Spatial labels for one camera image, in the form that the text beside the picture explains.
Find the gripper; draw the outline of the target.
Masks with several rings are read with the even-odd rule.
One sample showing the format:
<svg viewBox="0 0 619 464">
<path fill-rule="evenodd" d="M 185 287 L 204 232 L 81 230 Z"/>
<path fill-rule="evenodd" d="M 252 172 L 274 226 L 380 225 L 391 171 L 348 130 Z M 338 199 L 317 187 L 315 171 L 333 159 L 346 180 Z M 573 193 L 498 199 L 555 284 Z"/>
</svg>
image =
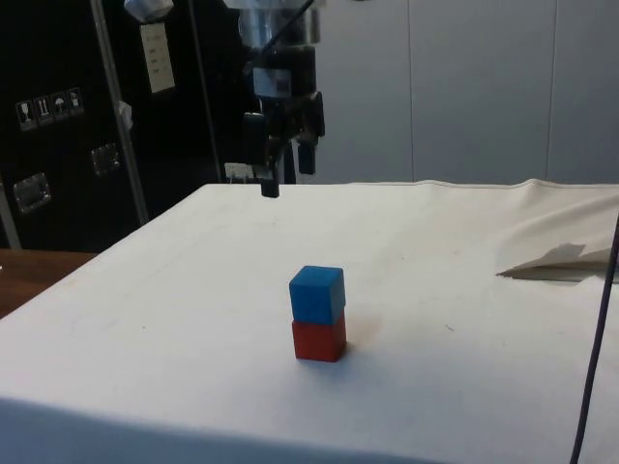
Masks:
<svg viewBox="0 0 619 464">
<path fill-rule="evenodd" d="M 243 117 L 243 155 L 267 198 L 280 196 L 280 139 L 271 135 L 266 115 L 275 108 L 302 109 L 303 131 L 298 136 L 299 172 L 314 175 L 318 141 L 325 135 L 322 93 L 316 87 L 313 46 L 276 49 L 251 71 L 257 111 Z"/>
</svg>

